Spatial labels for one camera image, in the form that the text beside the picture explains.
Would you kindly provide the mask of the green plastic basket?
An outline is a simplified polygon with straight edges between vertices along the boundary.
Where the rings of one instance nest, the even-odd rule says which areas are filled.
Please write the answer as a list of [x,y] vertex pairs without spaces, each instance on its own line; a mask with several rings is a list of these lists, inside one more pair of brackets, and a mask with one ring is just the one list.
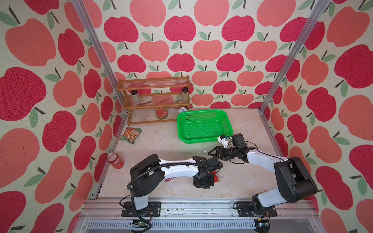
[[228,114],[218,109],[182,112],[176,122],[179,139],[186,144],[215,142],[233,134]]

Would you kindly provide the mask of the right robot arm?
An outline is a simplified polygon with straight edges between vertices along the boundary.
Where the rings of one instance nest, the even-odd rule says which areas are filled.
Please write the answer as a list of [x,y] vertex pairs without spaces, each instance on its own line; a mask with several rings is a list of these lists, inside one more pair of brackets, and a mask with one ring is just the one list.
[[224,148],[217,146],[208,155],[223,161],[238,158],[245,163],[258,165],[275,174],[277,186],[252,197],[249,211],[254,216],[264,216],[279,204],[296,203],[317,193],[318,188],[300,158],[276,157],[258,148]]

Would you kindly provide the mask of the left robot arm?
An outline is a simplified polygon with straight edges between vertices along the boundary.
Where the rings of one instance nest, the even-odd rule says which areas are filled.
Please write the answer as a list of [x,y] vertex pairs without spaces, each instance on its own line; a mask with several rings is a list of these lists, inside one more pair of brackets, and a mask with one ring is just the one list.
[[210,189],[215,173],[223,168],[217,158],[194,156],[183,161],[167,161],[152,154],[130,169],[131,181],[127,185],[131,201],[120,203],[122,217],[160,216],[160,202],[149,202],[148,197],[163,181],[189,177],[196,188]]

